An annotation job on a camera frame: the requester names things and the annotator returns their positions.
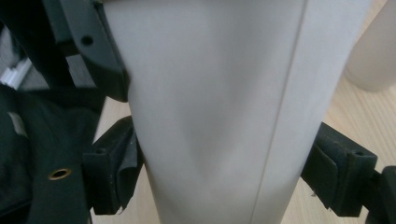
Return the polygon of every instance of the black fabric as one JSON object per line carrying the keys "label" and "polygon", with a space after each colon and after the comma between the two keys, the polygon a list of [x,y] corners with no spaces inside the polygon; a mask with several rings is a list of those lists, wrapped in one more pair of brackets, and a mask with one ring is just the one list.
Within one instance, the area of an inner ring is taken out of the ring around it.
{"label": "black fabric", "polygon": [[[82,150],[91,146],[98,120],[90,109],[0,85],[0,216],[31,202],[27,223],[87,223]],[[69,175],[50,179],[62,169]]]}
{"label": "black fabric", "polygon": [[0,0],[0,21],[52,88],[73,87],[66,58],[55,45],[40,0]]}

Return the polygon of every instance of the black clamp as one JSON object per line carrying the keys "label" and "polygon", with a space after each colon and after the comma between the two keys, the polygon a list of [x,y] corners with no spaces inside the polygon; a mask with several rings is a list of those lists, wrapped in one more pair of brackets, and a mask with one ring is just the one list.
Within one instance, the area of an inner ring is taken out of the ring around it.
{"label": "black clamp", "polygon": [[55,41],[65,55],[81,55],[96,87],[128,101],[129,78],[111,36],[102,3],[92,0],[43,0]]}
{"label": "black clamp", "polygon": [[376,155],[322,123],[301,177],[339,217],[369,211],[370,223],[396,223],[396,167],[375,171]]}

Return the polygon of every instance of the white tube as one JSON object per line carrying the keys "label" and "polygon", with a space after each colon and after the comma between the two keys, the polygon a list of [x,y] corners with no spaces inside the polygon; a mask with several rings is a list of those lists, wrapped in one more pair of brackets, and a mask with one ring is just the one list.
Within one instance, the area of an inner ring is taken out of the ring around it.
{"label": "white tube", "polygon": [[162,224],[280,222],[368,6],[105,2]]}
{"label": "white tube", "polygon": [[367,91],[396,83],[396,0],[388,0],[352,50],[346,77]]}

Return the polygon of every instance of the wooden floor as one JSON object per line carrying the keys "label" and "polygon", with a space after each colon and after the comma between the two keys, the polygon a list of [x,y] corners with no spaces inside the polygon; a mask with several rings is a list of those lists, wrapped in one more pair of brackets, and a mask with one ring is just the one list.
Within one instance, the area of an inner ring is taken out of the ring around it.
{"label": "wooden floor", "polygon": [[[386,0],[374,0],[361,34],[384,5]],[[107,100],[97,136],[116,120],[130,114],[129,106]],[[324,122],[347,137],[368,148],[378,156],[376,170],[396,164],[396,87],[382,92],[362,91],[340,79]],[[313,191],[300,180],[283,218],[283,224],[364,223],[367,211],[359,218],[337,217],[326,210]],[[93,217],[94,224],[158,224],[159,219],[152,198],[148,177],[143,169],[135,196],[127,209],[118,216]]]}

